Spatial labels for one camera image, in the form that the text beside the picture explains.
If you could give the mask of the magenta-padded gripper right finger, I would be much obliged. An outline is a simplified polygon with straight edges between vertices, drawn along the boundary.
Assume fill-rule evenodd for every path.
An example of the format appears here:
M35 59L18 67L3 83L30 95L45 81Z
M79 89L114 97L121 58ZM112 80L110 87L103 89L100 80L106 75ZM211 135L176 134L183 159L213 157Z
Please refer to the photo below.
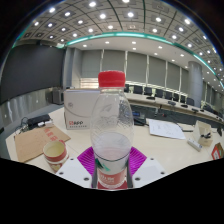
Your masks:
M165 169L153 157L146 157L136 148L130 151L127 186L140 188L165 176Z

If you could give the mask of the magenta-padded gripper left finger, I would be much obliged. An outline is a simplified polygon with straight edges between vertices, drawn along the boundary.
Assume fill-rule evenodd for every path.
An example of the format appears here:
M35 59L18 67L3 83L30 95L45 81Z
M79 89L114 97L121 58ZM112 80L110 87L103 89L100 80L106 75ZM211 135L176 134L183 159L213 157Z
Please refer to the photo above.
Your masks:
M92 188L96 179L95 157L91 147L86 149L77 158L69 158L56 175L84 188Z

